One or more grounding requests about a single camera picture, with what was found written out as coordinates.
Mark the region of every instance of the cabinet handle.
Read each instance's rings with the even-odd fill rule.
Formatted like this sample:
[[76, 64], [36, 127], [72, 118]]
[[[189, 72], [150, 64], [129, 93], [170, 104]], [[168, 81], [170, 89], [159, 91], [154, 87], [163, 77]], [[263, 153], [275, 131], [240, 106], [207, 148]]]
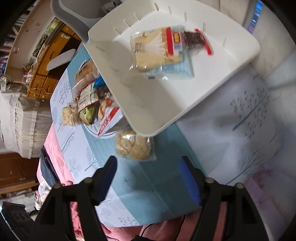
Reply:
[[54, 56], [54, 51], [53, 51], [52, 54], [49, 56], [49, 59], [52, 59], [53, 56]]

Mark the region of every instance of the metal bolt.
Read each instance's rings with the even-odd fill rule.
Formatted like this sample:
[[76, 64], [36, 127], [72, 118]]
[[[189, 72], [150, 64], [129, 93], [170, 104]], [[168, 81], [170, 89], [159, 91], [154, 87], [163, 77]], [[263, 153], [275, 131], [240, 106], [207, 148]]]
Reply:
[[91, 177], [87, 177], [83, 180], [85, 183], [91, 183], [92, 182], [92, 178]]
[[206, 181], [207, 183], [214, 183], [214, 182], [215, 182], [215, 180], [214, 180], [213, 178], [211, 178], [211, 177], [207, 177], [207, 178], [205, 179], [205, 181]]
[[238, 189], [243, 189], [244, 188], [244, 185], [242, 183], [237, 183], [235, 184], [235, 186], [238, 188]]
[[60, 183], [56, 183], [56, 184], [54, 184], [54, 188], [55, 188], [55, 189], [58, 189], [58, 188], [60, 188], [60, 187], [62, 187], [62, 185], [61, 185]]

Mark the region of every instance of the black bag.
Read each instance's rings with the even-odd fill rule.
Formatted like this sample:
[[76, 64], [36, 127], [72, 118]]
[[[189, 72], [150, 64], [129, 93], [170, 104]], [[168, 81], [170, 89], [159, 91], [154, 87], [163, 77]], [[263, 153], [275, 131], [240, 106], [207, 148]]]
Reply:
[[44, 146], [40, 150], [40, 167], [43, 178], [51, 188], [60, 182]]

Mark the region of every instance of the tablecloth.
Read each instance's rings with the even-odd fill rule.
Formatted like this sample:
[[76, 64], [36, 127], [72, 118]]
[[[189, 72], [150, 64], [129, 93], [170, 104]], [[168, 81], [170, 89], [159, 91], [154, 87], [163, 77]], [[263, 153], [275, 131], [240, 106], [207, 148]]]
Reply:
[[[82, 48], [51, 98], [57, 139], [75, 183], [92, 176], [110, 155], [114, 138], [98, 139], [85, 125], [63, 126], [62, 108], [72, 102], [74, 75], [90, 59]], [[178, 170], [181, 156], [224, 184], [244, 182], [279, 149], [281, 130], [273, 118], [269, 92], [247, 66], [187, 115], [155, 137], [157, 160], [118, 158], [106, 200], [96, 207], [109, 227], [161, 222], [199, 207], [190, 199]]]

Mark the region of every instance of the pink blanket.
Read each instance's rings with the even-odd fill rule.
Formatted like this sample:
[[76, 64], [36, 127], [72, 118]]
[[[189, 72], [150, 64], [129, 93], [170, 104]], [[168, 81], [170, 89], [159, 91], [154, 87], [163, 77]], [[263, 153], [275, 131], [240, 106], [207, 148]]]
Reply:
[[[74, 180], [71, 173], [65, 164], [64, 157], [59, 146], [57, 136], [55, 134], [54, 126], [52, 125], [44, 143], [46, 152], [48, 153], [52, 165], [54, 166], [56, 173], [64, 185], [72, 185]], [[37, 178], [39, 182], [44, 181], [40, 163], [37, 170]], [[83, 238], [81, 224], [77, 212], [77, 203], [71, 203], [72, 221], [75, 235]], [[224, 217], [226, 213], [226, 205], [221, 203], [219, 221], [217, 224], [214, 241], [221, 239], [222, 230], [224, 227]], [[124, 227], [124, 228], [111, 228], [105, 227], [102, 224], [104, 233], [111, 240], [118, 241], [130, 241], [135, 235], [143, 235], [156, 241], [175, 240], [178, 230], [180, 230], [176, 241], [188, 241], [200, 216], [200, 212], [196, 211], [185, 215], [184, 217], [178, 217], [172, 220], [167, 220], [161, 223], [155, 223], [153, 225], [137, 226], [137, 227]]]

